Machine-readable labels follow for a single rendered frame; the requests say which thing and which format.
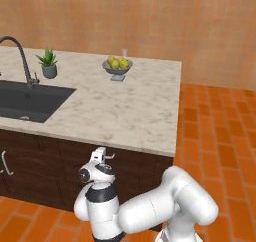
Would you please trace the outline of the dark wood cabinet door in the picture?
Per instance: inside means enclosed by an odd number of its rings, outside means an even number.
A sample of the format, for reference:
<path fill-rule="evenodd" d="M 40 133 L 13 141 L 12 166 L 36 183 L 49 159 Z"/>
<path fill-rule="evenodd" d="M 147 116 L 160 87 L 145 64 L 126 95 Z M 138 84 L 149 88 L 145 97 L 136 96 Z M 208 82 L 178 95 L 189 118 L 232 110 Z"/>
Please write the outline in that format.
<path fill-rule="evenodd" d="M 35 136 L 0 129 L 0 163 L 4 150 L 7 165 L 14 172 L 12 176 L 5 174 L 12 197 L 43 205 L 60 203 L 57 161 L 40 152 Z"/>

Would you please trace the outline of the dark grey sink basin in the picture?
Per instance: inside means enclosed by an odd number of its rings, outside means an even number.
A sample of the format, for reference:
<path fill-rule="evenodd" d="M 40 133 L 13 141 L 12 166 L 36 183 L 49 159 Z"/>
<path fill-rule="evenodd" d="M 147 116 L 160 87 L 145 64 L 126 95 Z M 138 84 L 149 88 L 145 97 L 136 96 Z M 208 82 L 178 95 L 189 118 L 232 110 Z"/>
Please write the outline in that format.
<path fill-rule="evenodd" d="M 0 117 L 46 122 L 75 92 L 74 88 L 0 80 Z"/>

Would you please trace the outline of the green plant in grey pot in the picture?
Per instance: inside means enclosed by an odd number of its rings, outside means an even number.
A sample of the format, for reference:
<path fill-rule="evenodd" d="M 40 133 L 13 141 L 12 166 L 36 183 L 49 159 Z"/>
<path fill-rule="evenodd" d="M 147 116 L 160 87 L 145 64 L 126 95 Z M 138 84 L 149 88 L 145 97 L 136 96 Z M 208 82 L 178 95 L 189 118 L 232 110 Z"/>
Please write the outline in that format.
<path fill-rule="evenodd" d="M 54 79 L 57 76 L 57 60 L 52 49 L 46 48 L 43 56 L 37 55 L 45 78 Z"/>

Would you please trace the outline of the dark grey curved faucet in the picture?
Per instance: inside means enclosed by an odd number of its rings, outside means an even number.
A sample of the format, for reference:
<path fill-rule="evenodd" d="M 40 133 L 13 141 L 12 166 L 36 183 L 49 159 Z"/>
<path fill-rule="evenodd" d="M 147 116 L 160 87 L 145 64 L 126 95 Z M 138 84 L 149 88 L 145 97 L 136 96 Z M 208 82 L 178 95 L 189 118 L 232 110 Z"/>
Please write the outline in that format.
<path fill-rule="evenodd" d="M 17 46 L 17 48 L 19 50 L 19 53 L 20 53 L 20 56 L 21 56 L 21 59 L 22 59 L 22 63 L 23 63 L 23 68 L 24 68 L 25 78 L 26 78 L 26 81 L 27 81 L 27 86 L 29 88 L 33 88 L 35 85 L 38 85 L 40 83 L 40 80 L 37 77 L 34 77 L 34 78 L 31 77 L 30 70 L 29 70 L 29 67 L 28 67 L 28 63 L 27 63 L 27 60 L 26 60 L 26 56 L 25 56 L 25 53 L 24 53 L 24 50 L 23 50 L 23 47 L 21 46 L 21 44 L 18 42 L 17 39 L 15 39 L 12 36 L 1 36 L 0 37 L 0 44 L 3 41 L 6 41 L 6 40 L 12 41 Z"/>

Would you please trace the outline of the grey pedestal fruit bowl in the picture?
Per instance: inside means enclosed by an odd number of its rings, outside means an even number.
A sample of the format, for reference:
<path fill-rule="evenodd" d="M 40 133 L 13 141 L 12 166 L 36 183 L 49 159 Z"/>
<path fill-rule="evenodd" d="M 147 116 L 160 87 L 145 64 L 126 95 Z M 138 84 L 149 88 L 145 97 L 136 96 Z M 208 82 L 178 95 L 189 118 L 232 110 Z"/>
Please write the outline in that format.
<path fill-rule="evenodd" d="M 125 79 L 125 74 L 131 69 L 132 66 L 133 62 L 130 62 L 127 68 L 112 69 L 107 61 L 102 63 L 102 67 L 105 69 L 105 71 L 112 75 L 111 80 L 120 82 Z"/>

